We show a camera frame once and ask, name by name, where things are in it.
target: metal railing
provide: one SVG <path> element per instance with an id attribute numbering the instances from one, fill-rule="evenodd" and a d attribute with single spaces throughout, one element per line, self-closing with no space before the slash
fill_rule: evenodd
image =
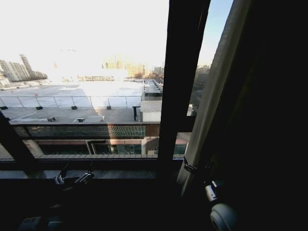
<path id="1" fill-rule="evenodd" d="M 119 107 L 140 106 L 141 96 L 1 96 L 0 106 L 10 108 Z"/>

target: window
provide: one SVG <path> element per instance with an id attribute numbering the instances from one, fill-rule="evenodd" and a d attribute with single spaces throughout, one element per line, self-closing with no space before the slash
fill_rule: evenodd
<path id="1" fill-rule="evenodd" d="M 31 154 L 157 158 L 168 0 L 18 5 L 2 31 L 32 31 L 3 37 L 0 107 Z"/>
<path id="2" fill-rule="evenodd" d="M 9 121 L 19 148 L 27 147 L 39 162 L 183 158 L 189 139 L 178 135 L 192 131 L 206 84 L 208 66 L 195 71 L 195 64 L 209 1 L 20 1 L 17 10 L 12 4 L 4 4 L 8 10 L 0 19 L 9 23 L 2 30 L 20 25 L 14 19 L 24 16 L 33 28 L 23 42 L 12 34 L 0 46 L 7 78 L 0 83 L 1 123 Z M 215 35 L 227 14 L 212 22 Z M 27 81 L 12 62 L 25 67 Z"/>
<path id="3" fill-rule="evenodd" d="M 229 15 L 232 2 L 233 0 L 224 0 L 223 3 L 218 0 L 213 0 L 210 3 L 187 112 L 188 116 L 197 115 L 206 79 Z"/>

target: small rooftop structure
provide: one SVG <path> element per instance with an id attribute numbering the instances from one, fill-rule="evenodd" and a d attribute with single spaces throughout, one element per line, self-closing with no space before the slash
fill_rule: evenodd
<path id="1" fill-rule="evenodd" d="M 142 101 L 141 112 L 161 112 L 162 101 Z"/>

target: window latch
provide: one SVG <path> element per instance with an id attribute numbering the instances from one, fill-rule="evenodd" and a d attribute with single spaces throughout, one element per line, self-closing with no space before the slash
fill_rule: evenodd
<path id="1" fill-rule="evenodd" d="M 184 169 L 186 169 L 186 171 L 189 171 L 191 173 L 196 173 L 196 171 L 198 170 L 197 167 L 188 164 L 186 157 L 184 157 Z"/>
<path id="2" fill-rule="evenodd" d="M 184 157 L 184 169 L 186 169 L 186 171 L 191 172 L 193 174 L 199 174 L 202 175 L 204 177 L 209 175 L 209 171 L 212 168 L 213 163 L 212 162 L 208 162 L 206 167 L 204 169 L 199 169 L 195 166 L 192 166 L 190 164 L 188 164 L 188 161 L 186 159 L 186 157 Z"/>
<path id="3" fill-rule="evenodd" d="M 64 179 L 65 179 L 66 174 L 68 172 L 68 165 L 69 165 L 69 163 L 61 170 L 60 174 L 54 178 L 56 185 L 63 185 L 64 184 Z"/>

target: sky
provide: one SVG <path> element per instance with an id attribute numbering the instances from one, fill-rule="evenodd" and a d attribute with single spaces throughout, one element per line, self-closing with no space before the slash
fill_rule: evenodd
<path id="1" fill-rule="evenodd" d="M 211 64 L 232 1 L 212 0 L 199 63 Z M 122 54 L 149 66 L 165 60 L 168 0 L 1 0 L 0 59 L 34 70 L 53 62 L 97 71 Z"/>

